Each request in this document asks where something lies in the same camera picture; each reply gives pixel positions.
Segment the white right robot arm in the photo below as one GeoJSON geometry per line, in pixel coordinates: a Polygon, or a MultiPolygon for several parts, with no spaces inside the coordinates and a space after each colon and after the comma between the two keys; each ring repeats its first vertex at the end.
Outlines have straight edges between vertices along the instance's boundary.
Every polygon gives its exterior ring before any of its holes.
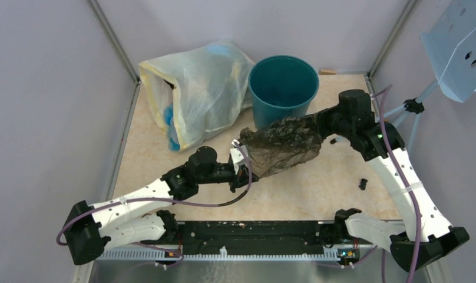
{"type": "Polygon", "coordinates": [[[339,94],[337,105],[312,115],[322,137],[338,135],[361,154],[381,179],[402,218],[393,224],[359,209],[336,212],[333,234],[341,243],[363,239],[389,252],[407,272],[440,259],[469,241],[463,227],[455,227],[437,208],[409,159],[397,129],[372,111],[363,90],[339,94]]]}

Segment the black plastic trash bag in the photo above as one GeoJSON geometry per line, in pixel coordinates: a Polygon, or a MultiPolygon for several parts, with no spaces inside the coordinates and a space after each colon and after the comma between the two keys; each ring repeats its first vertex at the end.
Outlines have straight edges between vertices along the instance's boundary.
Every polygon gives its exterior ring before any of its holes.
{"type": "Polygon", "coordinates": [[[260,179],[314,159],[324,140],[309,116],[286,117],[257,131],[244,128],[239,136],[248,149],[252,172],[260,179]]]}

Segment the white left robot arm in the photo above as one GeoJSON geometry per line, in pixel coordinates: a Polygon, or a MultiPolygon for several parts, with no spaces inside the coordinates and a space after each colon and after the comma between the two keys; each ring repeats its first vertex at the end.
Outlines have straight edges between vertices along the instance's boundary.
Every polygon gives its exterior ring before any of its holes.
{"type": "Polygon", "coordinates": [[[141,241],[171,243],[176,239],[178,224],[167,211],[168,206],[232,205],[258,181],[257,172],[248,148],[237,140],[226,163],[217,161],[214,148],[200,147],[183,165],[134,192],[91,205],[84,200],[76,203],[58,232],[56,243],[68,247],[75,265],[87,264],[105,251],[141,241]],[[242,186],[246,189],[233,200],[216,205],[189,201],[200,185],[219,183],[227,183],[232,192],[242,186]]]}

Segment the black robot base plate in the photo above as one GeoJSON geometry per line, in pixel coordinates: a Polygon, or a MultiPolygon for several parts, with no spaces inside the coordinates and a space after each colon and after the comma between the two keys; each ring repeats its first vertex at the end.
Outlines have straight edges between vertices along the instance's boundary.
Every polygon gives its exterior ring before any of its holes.
{"type": "Polygon", "coordinates": [[[237,256],[321,256],[356,259],[364,240],[342,239],[333,222],[322,221],[186,221],[155,240],[174,245],[185,255],[216,255],[225,249],[237,256]]]}

